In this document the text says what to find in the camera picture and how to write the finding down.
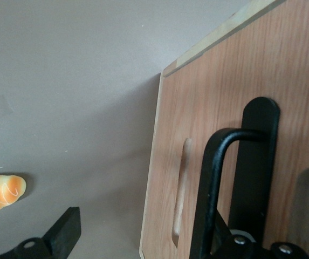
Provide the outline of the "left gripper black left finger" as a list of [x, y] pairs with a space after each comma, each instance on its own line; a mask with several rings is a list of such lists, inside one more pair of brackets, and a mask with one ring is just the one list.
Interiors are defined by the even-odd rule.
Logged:
[[70, 207], [43, 237], [29, 238], [0, 258], [68, 258], [80, 237], [80, 208]]

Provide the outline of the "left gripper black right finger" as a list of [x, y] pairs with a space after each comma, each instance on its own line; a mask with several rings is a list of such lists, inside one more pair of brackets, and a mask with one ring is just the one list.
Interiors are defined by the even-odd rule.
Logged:
[[242, 234], [232, 234], [219, 213], [216, 214], [211, 258], [309, 258], [293, 243], [275, 242], [270, 249]]

